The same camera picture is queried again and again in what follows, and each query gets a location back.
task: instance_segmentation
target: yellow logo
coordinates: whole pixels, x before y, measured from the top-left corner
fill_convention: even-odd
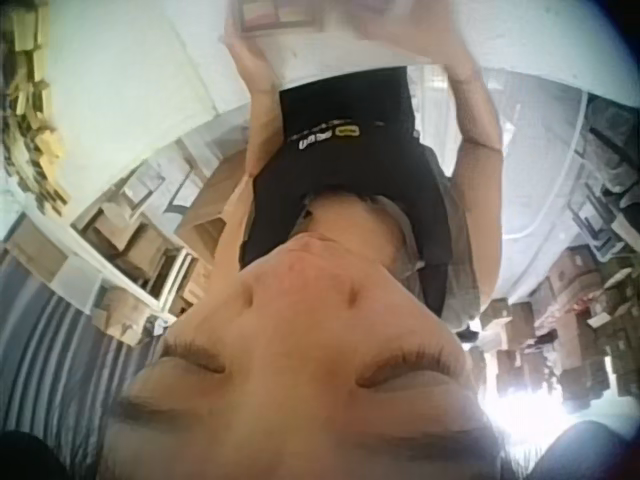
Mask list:
[[[338,137],[359,137],[360,127],[357,125],[344,125],[336,128],[336,136]]]

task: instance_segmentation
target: nostril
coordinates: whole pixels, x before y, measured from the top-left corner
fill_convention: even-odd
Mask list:
[[[358,303],[358,298],[360,297],[360,291],[353,285],[349,288],[349,297],[347,299],[347,306],[349,308],[353,308]]]

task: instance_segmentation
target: person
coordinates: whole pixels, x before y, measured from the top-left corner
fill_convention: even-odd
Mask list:
[[[251,95],[248,187],[215,286],[117,401],[105,471],[499,476],[500,442],[454,334],[500,269],[498,116],[448,1],[415,2],[404,19],[351,14],[367,38],[444,67],[463,137],[452,179],[415,135],[406,68],[279,92],[229,24]]]

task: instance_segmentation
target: nose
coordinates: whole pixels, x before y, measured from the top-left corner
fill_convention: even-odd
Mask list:
[[[274,252],[249,282],[252,312],[236,325],[236,346],[251,358],[252,378],[325,384],[349,375],[357,268],[337,244],[305,235]]]
[[[300,235],[276,251],[253,278],[255,301],[259,308],[287,309],[307,317],[313,306],[348,308],[359,282],[348,256],[327,237]]]

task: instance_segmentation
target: forearm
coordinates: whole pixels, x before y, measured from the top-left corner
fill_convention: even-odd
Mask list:
[[[280,95],[277,91],[253,95],[249,121],[246,172],[257,176],[284,143]]]
[[[465,142],[502,151],[502,130],[480,69],[464,44],[445,65],[456,102],[458,126]]]

